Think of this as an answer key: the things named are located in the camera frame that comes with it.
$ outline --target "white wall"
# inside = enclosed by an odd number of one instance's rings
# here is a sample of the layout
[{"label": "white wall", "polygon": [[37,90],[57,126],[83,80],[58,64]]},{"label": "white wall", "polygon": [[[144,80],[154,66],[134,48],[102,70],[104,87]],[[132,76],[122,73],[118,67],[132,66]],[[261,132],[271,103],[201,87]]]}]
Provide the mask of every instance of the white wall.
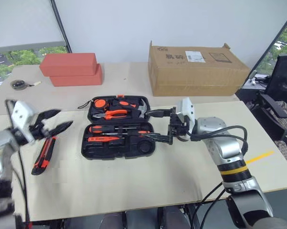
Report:
[{"label": "white wall", "polygon": [[0,52],[65,45],[49,0],[0,0]]},{"label": "white wall", "polygon": [[56,0],[73,52],[145,62],[162,46],[221,47],[253,67],[287,21],[287,0]]}]

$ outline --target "black office chair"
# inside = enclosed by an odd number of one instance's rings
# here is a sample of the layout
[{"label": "black office chair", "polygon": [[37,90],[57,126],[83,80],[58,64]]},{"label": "black office chair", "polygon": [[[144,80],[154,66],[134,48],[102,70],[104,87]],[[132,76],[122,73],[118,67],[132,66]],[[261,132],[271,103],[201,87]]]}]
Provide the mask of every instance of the black office chair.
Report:
[{"label": "black office chair", "polygon": [[287,145],[287,130],[270,114],[270,108],[278,118],[287,118],[286,112],[275,102],[287,103],[287,54],[277,58],[270,82],[264,94],[258,92],[253,102],[252,114],[262,125],[273,141],[283,140]]}]

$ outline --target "table surface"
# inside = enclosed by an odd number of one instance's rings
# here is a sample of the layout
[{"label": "table surface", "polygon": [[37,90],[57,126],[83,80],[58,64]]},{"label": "table surface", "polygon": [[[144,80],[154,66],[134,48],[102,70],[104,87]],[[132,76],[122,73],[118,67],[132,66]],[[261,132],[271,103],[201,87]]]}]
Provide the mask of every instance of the table surface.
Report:
[{"label": "table surface", "polygon": [[[227,125],[242,125],[248,130],[246,160],[274,152],[248,164],[248,167],[264,192],[287,188],[287,161],[243,102],[194,106],[196,117],[216,116]],[[22,147],[31,220],[200,201],[222,181],[203,142],[175,139],[172,146],[157,143],[156,150],[149,157],[87,160],[81,155],[84,129],[90,124],[86,115],[86,111],[61,112],[47,122],[47,126],[52,127],[64,121],[74,121],[67,131],[58,136],[49,167],[43,174],[31,175],[42,142]],[[0,130],[7,127],[7,119],[6,115],[0,115]],[[151,118],[150,122],[155,132],[166,134],[168,117]],[[243,134],[240,130],[231,130],[230,133]],[[14,154],[11,159],[16,170],[20,171],[17,155]],[[15,176],[12,185],[15,211],[23,215],[23,197]],[[219,191],[209,200],[214,199]]]},{"label": "table surface", "polygon": [[[16,66],[12,75],[0,86],[0,115],[6,114],[4,100],[17,99],[30,103],[39,111],[50,108],[63,111],[76,111],[86,101],[102,95],[142,95],[149,99],[150,106],[176,104],[182,97],[153,97],[146,62],[125,62],[102,64],[105,76],[102,85],[54,87],[48,77],[44,77],[38,65]],[[42,81],[35,87],[15,91],[10,87],[13,80],[24,80],[33,84]],[[193,103],[238,101],[235,96],[191,97]]]}]

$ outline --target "black tool case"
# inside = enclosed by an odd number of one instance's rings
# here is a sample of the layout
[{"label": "black tool case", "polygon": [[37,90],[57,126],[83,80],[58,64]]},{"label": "black tool case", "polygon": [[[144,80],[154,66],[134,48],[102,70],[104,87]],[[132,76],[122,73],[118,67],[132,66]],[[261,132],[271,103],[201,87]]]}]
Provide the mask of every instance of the black tool case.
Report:
[{"label": "black tool case", "polygon": [[[92,124],[85,128],[83,134],[82,155],[90,160],[150,156],[155,150],[154,140],[140,135],[128,135],[130,131],[154,131],[152,125],[148,122],[149,117],[145,114],[143,118],[140,117],[141,111],[138,110],[138,106],[143,106],[143,101],[147,106],[146,111],[150,111],[149,102],[147,98],[143,96],[118,95],[93,98],[87,115]],[[97,102],[102,102],[101,105],[104,106],[96,107]],[[125,115],[126,117],[112,118],[109,120],[106,120],[104,117],[94,117],[96,114],[104,114],[107,111],[116,110],[126,110],[127,114],[115,114],[113,116]],[[98,129],[92,129],[99,126],[110,126],[114,128],[114,132],[105,132],[114,133],[114,135],[101,135]],[[119,139],[100,142],[91,140],[93,137],[116,137]]]}]

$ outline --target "floor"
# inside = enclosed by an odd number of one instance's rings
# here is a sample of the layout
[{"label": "floor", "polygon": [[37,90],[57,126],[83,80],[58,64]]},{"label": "floor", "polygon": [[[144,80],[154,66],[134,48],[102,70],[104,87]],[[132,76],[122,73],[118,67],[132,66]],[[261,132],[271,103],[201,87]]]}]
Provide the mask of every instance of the floor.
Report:
[{"label": "floor", "polygon": [[[266,197],[273,208],[274,216],[287,221],[287,189],[266,193]],[[204,213],[209,205],[210,204],[206,204],[200,208],[198,212],[200,221],[204,217]],[[155,229],[156,211],[156,208],[128,211],[128,229]],[[66,228],[98,229],[102,217],[102,215],[96,215],[69,219],[66,222]],[[223,200],[214,205],[204,225],[204,229],[214,228],[236,228],[232,223],[226,203]]]}]

